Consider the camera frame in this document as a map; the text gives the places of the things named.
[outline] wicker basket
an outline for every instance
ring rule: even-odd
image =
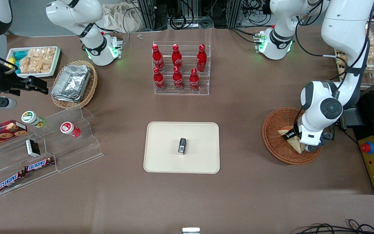
[[[299,154],[278,133],[280,128],[294,124],[298,111],[296,108],[277,109],[266,117],[262,125],[262,138],[269,151],[279,160],[293,165],[310,163],[321,151],[321,148],[318,148],[312,152],[303,151],[302,154]]]
[[[93,65],[90,64],[89,62],[79,60],[79,61],[71,62],[68,65],[78,65],[78,66],[85,65],[85,66],[87,66],[91,69],[91,74],[90,74],[89,81],[88,81],[87,86],[86,86],[86,90],[83,94],[82,101],[80,101],[80,102],[66,102],[66,101],[57,100],[57,99],[54,98],[54,96],[52,96],[53,102],[56,104],[56,106],[58,106],[60,108],[66,108],[66,109],[67,108],[72,108],[72,107],[77,106],[77,105],[81,105],[82,107],[84,107],[92,99],[93,94],[95,94],[96,85],[98,84],[98,75],[96,74],[96,70],[93,67]],[[64,66],[59,71],[59,73],[57,74],[56,80],[54,81],[54,84],[53,84],[53,87],[56,85],[56,83],[58,81],[58,77],[60,76],[61,72],[64,70],[65,67],[66,66]]]

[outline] beige tray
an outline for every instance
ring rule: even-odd
[[[187,140],[178,154],[180,138]],[[215,174],[220,169],[216,123],[151,122],[147,127],[144,169],[147,172]]]

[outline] cookie box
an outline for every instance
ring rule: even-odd
[[[15,120],[0,124],[0,143],[27,134],[27,126]]]

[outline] red button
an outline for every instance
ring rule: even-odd
[[[363,143],[360,148],[362,149],[362,152],[369,153],[371,151],[371,147],[368,143]]]

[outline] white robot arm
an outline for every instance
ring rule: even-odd
[[[361,4],[357,0],[330,1],[321,36],[329,46],[346,52],[347,74],[341,82],[311,81],[303,88],[300,99],[305,113],[286,137],[298,135],[307,151],[322,145],[323,129],[359,100],[369,48],[365,27],[373,3],[374,0],[363,0]]]
[[[259,52],[267,58],[278,60],[285,57],[291,46],[298,19],[305,14],[315,17],[327,9],[328,0],[271,0],[270,9],[276,16],[275,27],[261,31],[266,42],[259,47]]]
[[[102,19],[102,5],[97,0],[58,0],[47,4],[46,14],[53,24],[64,27],[86,47],[89,58],[99,66],[110,64],[118,58],[116,37],[102,35],[95,25]]]

